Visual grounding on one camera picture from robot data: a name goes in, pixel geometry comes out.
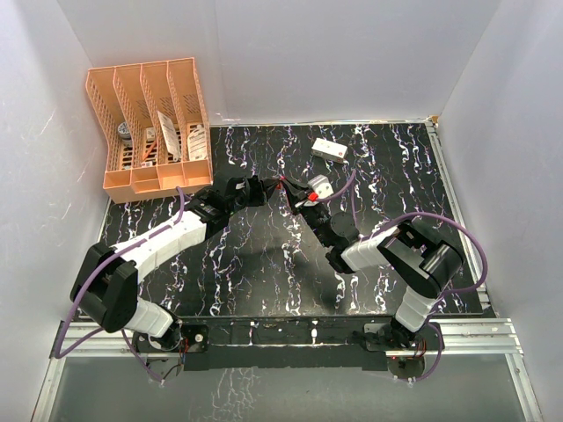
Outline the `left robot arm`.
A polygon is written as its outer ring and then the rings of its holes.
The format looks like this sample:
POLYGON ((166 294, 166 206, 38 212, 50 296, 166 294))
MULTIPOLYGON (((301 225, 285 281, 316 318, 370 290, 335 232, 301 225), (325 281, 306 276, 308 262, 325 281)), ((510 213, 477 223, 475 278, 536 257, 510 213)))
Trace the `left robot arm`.
POLYGON ((70 292, 72 309, 82 310, 103 331, 135 331, 160 349, 173 350, 182 337, 178 318, 141 298, 139 283, 166 261, 222 231, 238 211, 265 205, 279 183, 277 178, 231 178, 224 193, 210 186, 190 200, 181 193, 179 211, 168 220, 113 246, 94 244, 70 292))

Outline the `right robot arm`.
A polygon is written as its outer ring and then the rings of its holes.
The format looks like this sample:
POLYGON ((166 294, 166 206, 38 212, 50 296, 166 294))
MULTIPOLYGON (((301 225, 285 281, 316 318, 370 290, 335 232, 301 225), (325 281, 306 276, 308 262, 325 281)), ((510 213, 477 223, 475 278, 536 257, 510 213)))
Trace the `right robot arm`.
POLYGON ((402 302, 376 341, 392 348, 410 349, 421 342, 423 325, 451 279, 464 263, 463 254, 451 243, 428 231, 417 217, 400 217, 380 231, 360 236, 354 214, 332 214, 326 203, 333 196, 327 178, 319 176, 303 184, 284 178, 283 187, 291 211, 301 215, 337 273, 356 273, 389 264, 406 283, 402 302))

